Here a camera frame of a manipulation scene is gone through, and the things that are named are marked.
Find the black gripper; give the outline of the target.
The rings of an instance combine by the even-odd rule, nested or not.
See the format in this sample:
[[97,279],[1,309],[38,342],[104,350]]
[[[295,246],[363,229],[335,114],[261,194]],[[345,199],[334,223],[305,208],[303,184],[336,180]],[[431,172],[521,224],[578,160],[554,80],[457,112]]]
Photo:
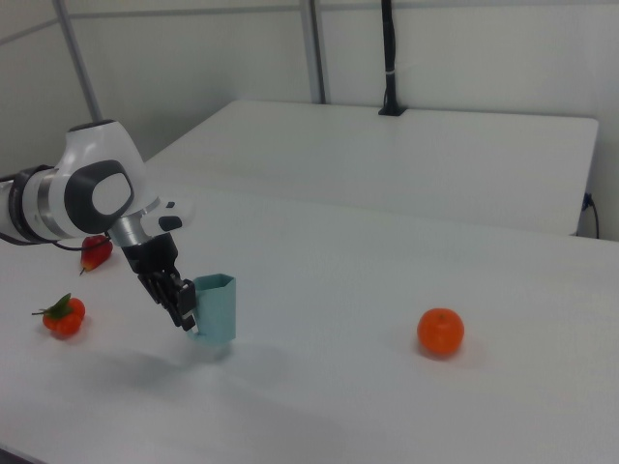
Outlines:
[[157,305],[170,315],[174,325],[189,332],[195,327],[196,294],[191,280],[179,278],[175,261],[178,249],[170,233],[142,244],[123,246],[132,271]]

